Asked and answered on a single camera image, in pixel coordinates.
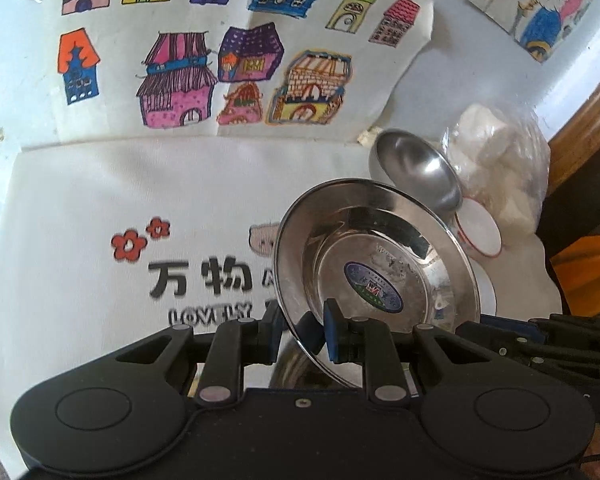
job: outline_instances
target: metal bowl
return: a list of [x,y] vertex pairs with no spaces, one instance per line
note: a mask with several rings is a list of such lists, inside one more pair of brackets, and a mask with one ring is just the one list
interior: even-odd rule
[[458,176],[426,140],[403,130],[385,130],[369,154],[371,178],[397,187],[442,219],[462,203]]
[[469,260],[443,222],[399,190],[363,179],[314,187],[287,211],[273,255],[278,301],[300,346],[347,386],[362,385],[356,364],[334,365],[322,334],[322,304],[345,317],[373,317],[393,332],[421,322],[453,331],[478,320]]

